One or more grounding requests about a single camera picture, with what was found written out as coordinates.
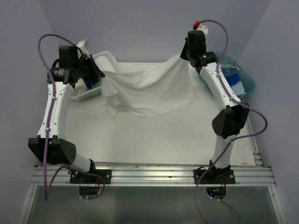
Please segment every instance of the gray wall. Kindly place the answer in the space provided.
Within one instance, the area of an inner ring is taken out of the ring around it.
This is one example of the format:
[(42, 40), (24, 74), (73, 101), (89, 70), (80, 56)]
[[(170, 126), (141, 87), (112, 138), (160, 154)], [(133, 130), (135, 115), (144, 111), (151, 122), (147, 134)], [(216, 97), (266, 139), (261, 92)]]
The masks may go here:
[[(51, 33), (36, 0), (1, 0), (0, 82), (0, 222), (17, 223), (35, 157), (27, 146), (43, 119), (47, 100), (46, 70), (37, 40)], [(47, 62), (57, 57), (57, 40), (44, 40)]]
[[(269, 129), (256, 139), (290, 224), (299, 223), (298, 12), (298, 0), (272, 0), (239, 60), (256, 82), (249, 102), (269, 120)], [(252, 123), (255, 130), (263, 126), (257, 116)]]
[[(118, 61), (161, 62), (182, 50), (196, 20), (228, 29), (228, 53), (238, 59), (271, 0), (39, 0), (56, 34), (88, 39), (91, 53)], [(209, 24), (209, 50), (221, 51), (223, 31)]]

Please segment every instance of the white cloth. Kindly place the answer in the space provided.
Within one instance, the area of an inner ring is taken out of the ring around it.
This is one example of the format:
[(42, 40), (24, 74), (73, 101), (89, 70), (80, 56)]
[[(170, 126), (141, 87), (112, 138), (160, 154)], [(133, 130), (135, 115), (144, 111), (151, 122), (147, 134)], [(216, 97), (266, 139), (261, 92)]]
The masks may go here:
[(75, 84), (74, 94), (79, 95), (87, 91), (87, 86), (83, 79), (79, 79)]
[(112, 117), (119, 105), (129, 113), (152, 117), (195, 102), (188, 62), (180, 54), (154, 68), (128, 73), (117, 73), (95, 62), (105, 74), (101, 91)]

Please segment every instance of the white table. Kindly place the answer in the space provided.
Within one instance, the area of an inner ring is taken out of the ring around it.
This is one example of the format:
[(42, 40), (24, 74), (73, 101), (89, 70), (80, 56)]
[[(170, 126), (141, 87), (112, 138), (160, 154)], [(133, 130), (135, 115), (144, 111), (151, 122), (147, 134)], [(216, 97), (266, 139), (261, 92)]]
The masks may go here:
[[(126, 71), (155, 66), (120, 64)], [(196, 103), (157, 117), (139, 117), (121, 108), (112, 118), (102, 96), (70, 102), (66, 139), (95, 162), (208, 165), (216, 143), (212, 120), (219, 111), (196, 71), (190, 68), (189, 74)], [(240, 134), (248, 134), (248, 127)], [(255, 165), (251, 142), (246, 138), (234, 143), (231, 165)]]

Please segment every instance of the teal basket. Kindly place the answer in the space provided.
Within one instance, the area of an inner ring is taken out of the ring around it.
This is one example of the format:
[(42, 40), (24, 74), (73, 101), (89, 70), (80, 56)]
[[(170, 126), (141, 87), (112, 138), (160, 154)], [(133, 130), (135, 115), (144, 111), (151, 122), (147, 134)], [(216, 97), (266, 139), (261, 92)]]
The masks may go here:
[[(215, 53), (215, 55), (217, 56), (218, 59), (220, 58), (221, 54), (222, 53)], [(241, 82), (242, 82), (243, 87), (246, 92), (244, 95), (238, 96), (240, 99), (244, 99), (247, 96), (249, 96), (253, 92), (253, 90), (256, 88), (256, 85), (255, 85), (254, 81), (252, 80), (252, 78), (230, 56), (225, 54), (221, 61), (221, 65), (235, 66), (239, 69), (238, 74), (240, 76)], [(207, 85), (205, 80), (200, 75), (199, 75), (199, 78), (204, 83), (206, 88), (208, 88), (210, 90), (209, 86)]]

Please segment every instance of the purple wall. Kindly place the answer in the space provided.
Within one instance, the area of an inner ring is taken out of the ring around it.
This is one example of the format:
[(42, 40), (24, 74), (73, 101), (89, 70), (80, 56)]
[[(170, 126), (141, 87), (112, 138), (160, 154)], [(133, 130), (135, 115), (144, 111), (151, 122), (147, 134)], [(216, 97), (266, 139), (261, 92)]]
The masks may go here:
[[(47, 72), (37, 40), (52, 30), (36, 0), (2, 0), (0, 17), (0, 222), (15, 224), (36, 162), (28, 138), (36, 136), (47, 100)], [(44, 40), (43, 46), (52, 62), (57, 40)]]
[[(118, 61), (161, 62), (182, 50), (196, 20), (223, 22), (228, 53), (239, 58), (271, 0), (39, 0), (56, 34), (87, 39), (91, 53), (109, 50)], [(224, 34), (209, 24), (209, 50)]]
[[(272, 166), (287, 223), (299, 223), (299, 1), (272, 0), (240, 57), (256, 90), (250, 104), (269, 120), (269, 129), (256, 138), (262, 160)], [(255, 130), (263, 122), (251, 116)]]

